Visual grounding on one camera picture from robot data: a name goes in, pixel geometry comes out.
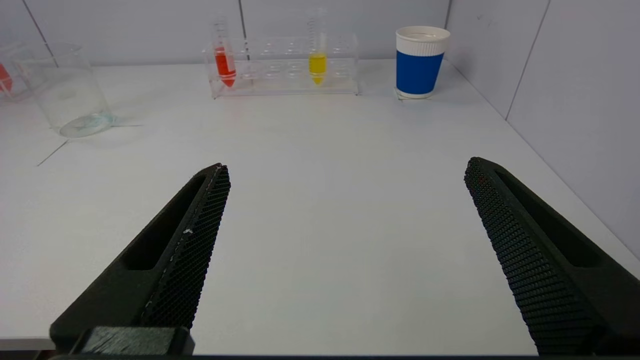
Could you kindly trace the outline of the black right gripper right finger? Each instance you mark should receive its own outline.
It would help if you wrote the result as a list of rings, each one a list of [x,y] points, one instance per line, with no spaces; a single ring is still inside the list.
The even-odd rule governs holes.
[[[464,183],[540,356],[637,356],[640,282],[504,167]]]

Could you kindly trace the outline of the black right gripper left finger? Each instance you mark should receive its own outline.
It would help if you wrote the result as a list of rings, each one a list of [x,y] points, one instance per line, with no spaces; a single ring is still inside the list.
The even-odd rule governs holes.
[[[101,326],[190,330],[230,189],[221,163],[190,178],[52,323],[55,348]]]

